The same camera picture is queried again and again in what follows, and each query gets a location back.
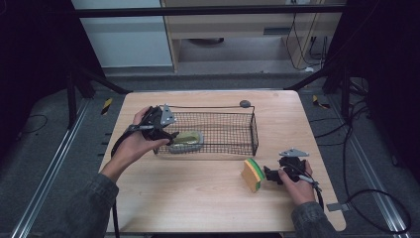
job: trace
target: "black wire basket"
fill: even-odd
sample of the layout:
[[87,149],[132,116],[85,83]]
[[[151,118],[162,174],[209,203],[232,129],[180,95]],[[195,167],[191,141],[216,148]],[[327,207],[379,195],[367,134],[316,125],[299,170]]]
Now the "black wire basket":
[[259,147],[255,107],[169,106],[176,122],[164,128],[179,133],[155,154],[226,153],[255,156]]

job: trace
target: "floor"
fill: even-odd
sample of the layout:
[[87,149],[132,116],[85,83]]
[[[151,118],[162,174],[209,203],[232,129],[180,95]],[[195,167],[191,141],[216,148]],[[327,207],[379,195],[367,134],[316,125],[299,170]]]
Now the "floor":
[[[313,55],[322,49],[318,42]],[[184,41],[177,72],[147,73],[132,77],[110,77],[109,79],[125,88],[142,90],[196,90],[196,89],[281,89],[305,78],[310,72],[295,69],[290,63],[287,51],[280,38],[225,39],[222,44]],[[325,96],[320,90],[323,80],[317,80],[299,91],[302,104],[314,135],[322,135],[342,124],[339,108],[340,92]],[[69,196],[97,173],[118,117],[124,96],[94,83],[97,93],[93,99],[78,97],[77,105],[85,106],[85,116],[56,171],[50,191],[42,204],[35,209],[35,217],[28,221],[32,235],[41,234],[53,220],[52,214],[60,211]],[[319,96],[321,103],[332,107],[326,109],[314,105],[313,95]],[[107,115],[101,115],[106,99],[113,103]],[[362,98],[352,96],[356,104]],[[26,127],[8,157],[10,163],[0,169],[0,234],[8,236],[28,210],[28,205],[49,169],[54,153],[65,136],[67,123],[66,94],[60,91],[40,100],[33,108],[34,116],[28,119]],[[354,209],[345,212],[347,228],[343,237],[420,237],[420,199],[418,183],[405,168],[395,167],[374,123],[368,119],[368,112],[355,118],[354,134],[349,141],[343,160],[343,142],[346,130],[338,130],[331,135],[317,138],[319,149],[340,201],[346,201],[343,168],[347,172],[347,184],[351,193],[368,187],[380,187],[401,200],[412,218],[410,233],[394,236],[379,231],[363,219]],[[366,194],[355,200],[357,207],[367,212],[367,217],[387,228],[386,211],[382,203],[387,198]],[[403,214],[399,207],[393,207]],[[134,234],[130,237],[143,237]],[[285,237],[294,237],[292,233]]]

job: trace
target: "yellow sponge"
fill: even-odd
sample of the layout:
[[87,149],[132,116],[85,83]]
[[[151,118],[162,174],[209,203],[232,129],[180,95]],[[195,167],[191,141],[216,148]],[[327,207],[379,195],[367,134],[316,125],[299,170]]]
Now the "yellow sponge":
[[241,172],[241,175],[253,192],[260,188],[261,181],[264,179],[259,165],[251,158],[244,161],[244,170]]

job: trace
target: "metal bar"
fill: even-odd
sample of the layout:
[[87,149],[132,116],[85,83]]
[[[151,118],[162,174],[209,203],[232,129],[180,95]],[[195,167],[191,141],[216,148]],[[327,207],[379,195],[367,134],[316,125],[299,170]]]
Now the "metal bar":
[[27,206],[23,216],[21,217],[15,229],[13,230],[11,237],[25,238],[28,236],[32,225],[34,224],[34,221],[37,218],[37,215],[40,212],[47,195],[49,194],[50,188],[55,180],[56,175],[58,174],[58,171],[61,167],[62,162],[65,159],[65,156],[67,155],[70,145],[81,125],[81,122],[83,121],[89,102],[90,100],[88,99],[82,100],[78,111],[78,117],[74,123],[74,126],[71,129],[68,129],[65,133],[61,144],[59,145],[54,157],[52,158],[52,162],[50,163],[49,168],[47,169],[43,179],[41,180],[41,183],[38,186],[29,205]]
[[207,6],[207,7],[163,7],[122,9],[79,9],[75,11],[50,11],[47,15],[75,16],[79,18],[150,17],[187,15],[234,15],[276,13],[338,13],[358,6],[346,4],[328,5],[265,5],[265,6]]
[[[331,106],[334,109],[337,116],[340,118],[341,123],[344,123],[343,118],[339,112],[339,103],[334,99],[334,97],[329,96],[329,100],[332,102]],[[356,161],[358,162],[359,168],[362,171],[362,174],[367,181],[367,185],[373,189],[379,189],[385,191],[385,187],[374,171],[372,165],[368,161],[368,156],[365,154],[364,149],[362,148],[356,135],[353,135],[350,140],[350,145],[352,151],[355,155]],[[393,201],[389,197],[384,197],[379,194],[374,193],[373,197],[376,201],[377,206],[379,207],[382,216],[384,217],[390,230],[398,231],[406,228],[404,221],[402,220],[398,210],[396,209]],[[394,235],[395,238],[410,238],[411,235],[409,232],[401,235]]]

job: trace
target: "gray sleeve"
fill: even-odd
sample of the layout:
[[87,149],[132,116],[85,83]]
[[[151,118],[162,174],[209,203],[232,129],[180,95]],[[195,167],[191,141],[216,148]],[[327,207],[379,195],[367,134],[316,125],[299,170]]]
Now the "gray sleeve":
[[291,219],[299,238],[340,237],[328,221],[321,206],[315,202],[306,202],[294,208]]
[[43,237],[104,237],[118,191],[110,179],[98,174],[70,199]]

